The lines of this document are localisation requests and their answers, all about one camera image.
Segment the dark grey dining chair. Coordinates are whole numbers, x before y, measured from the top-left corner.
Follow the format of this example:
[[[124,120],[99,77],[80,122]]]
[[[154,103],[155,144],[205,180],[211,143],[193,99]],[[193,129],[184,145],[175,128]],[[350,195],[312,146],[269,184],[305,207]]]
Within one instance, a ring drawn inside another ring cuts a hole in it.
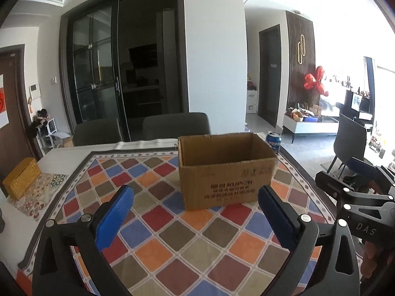
[[[113,144],[122,141],[122,132],[116,118],[102,118],[78,124],[73,136],[74,146]]]

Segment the white low TV cabinet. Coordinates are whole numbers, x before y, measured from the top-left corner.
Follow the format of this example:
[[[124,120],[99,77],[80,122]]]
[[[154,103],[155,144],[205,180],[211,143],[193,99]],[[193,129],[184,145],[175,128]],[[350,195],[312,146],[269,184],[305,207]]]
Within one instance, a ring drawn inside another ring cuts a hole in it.
[[[333,136],[337,134],[339,122],[327,116],[317,116],[303,108],[289,108],[284,115],[282,133],[291,135],[294,143],[299,136]]]

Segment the colourful diamond pattern table mat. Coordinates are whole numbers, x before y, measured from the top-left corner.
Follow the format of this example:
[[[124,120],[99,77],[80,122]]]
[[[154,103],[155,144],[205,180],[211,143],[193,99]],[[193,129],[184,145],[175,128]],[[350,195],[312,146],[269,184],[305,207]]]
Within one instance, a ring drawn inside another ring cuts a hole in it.
[[[288,257],[257,203],[185,209],[174,149],[90,152],[39,222],[76,222],[122,185],[134,202],[102,252],[133,295],[260,295]]]

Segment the brown cardboard box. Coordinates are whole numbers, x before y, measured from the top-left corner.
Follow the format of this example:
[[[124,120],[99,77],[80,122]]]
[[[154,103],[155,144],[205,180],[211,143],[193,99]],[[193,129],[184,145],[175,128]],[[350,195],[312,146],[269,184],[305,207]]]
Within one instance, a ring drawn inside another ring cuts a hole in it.
[[[254,133],[181,136],[178,169],[186,210],[256,202],[278,158]]]

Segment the patterned floral placemat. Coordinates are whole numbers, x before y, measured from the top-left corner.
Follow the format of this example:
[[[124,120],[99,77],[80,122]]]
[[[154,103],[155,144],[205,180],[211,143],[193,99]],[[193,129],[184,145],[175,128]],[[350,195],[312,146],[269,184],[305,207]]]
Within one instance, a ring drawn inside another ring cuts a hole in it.
[[[69,175],[41,173],[19,200],[8,198],[7,202],[25,216],[38,222],[54,195],[61,189]]]

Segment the yellow woven tissue box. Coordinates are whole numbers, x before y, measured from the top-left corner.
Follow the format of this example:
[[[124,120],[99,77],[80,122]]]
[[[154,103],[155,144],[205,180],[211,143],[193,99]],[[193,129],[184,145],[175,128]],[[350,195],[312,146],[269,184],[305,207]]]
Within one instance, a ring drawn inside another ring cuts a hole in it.
[[[40,176],[35,158],[24,158],[4,179],[3,185],[12,199],[19,200]]]

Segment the dark chair at right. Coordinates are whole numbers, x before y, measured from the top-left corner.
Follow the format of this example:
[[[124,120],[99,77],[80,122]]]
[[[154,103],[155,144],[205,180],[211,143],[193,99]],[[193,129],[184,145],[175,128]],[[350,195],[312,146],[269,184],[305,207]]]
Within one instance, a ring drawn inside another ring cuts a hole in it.
[[[364,161],[364,153],[367,143],[367,130],[358,122],[340,114],[339,126],[334,141],[335,157],[332,160],[327,173],[330,173],[337,159],[341,161],[343,170],[350,167],[352,158]]]

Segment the black glass sliding door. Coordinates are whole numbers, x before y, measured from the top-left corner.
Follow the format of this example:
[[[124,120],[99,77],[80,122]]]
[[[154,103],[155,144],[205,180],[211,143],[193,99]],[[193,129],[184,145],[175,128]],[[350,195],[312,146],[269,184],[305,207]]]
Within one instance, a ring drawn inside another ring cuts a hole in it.
[[[61,16],[59,69],[71,131],[115,119],[139,140],[149,116],[189,111],[184,0],[88,0]]]

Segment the dark interior door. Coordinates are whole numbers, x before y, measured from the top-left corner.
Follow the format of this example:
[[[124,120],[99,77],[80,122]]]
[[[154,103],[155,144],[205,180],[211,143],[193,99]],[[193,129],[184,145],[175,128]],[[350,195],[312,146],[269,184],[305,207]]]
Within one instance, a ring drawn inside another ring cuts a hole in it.
[[[280,25],[259,32],[258,115],[277,125],[281,83]]]

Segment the blue Pepsi can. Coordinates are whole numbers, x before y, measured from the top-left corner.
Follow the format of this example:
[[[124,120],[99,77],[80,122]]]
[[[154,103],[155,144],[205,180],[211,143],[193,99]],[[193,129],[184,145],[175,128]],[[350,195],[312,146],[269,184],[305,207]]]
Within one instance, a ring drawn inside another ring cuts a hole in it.
[[[277,132],[268,132],[266,142],[271,146],[273,151],[278,154],[281,146],[281,135]]]

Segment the brown entrance door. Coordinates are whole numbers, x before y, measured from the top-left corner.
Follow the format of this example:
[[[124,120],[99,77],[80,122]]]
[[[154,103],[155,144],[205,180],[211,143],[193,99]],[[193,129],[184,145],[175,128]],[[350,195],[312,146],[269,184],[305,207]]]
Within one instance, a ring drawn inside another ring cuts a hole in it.
[[[1,128],[1,180],[24,158],[42,157],[37,140],[28,130],[31,116],[25,93],[24,51],[24,45],[1,48],[1,74],[9,119]]]

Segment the red balloon flower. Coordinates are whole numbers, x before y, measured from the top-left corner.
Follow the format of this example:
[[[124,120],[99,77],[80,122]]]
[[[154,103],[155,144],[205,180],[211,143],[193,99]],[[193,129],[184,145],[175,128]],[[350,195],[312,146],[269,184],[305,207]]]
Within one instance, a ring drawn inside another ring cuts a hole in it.
[[[324,68],[322,66],[318,66],[315,70],[315,74],[307,74],[304,79],[305,83],[303,87],[306,90],[317,90],[320,95],[328,96],[329,92],[326,91],[323,85],[323,77],[324,77]]]

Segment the red white door poster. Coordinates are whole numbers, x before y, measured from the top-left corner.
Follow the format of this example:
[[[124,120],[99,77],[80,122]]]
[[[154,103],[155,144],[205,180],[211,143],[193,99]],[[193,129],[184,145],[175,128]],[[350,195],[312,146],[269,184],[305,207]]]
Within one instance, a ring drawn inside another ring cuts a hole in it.
[[[3,128],[9,123],[7,107],[5,102],[5,90],[3,74],[0,75],[0,128]]]

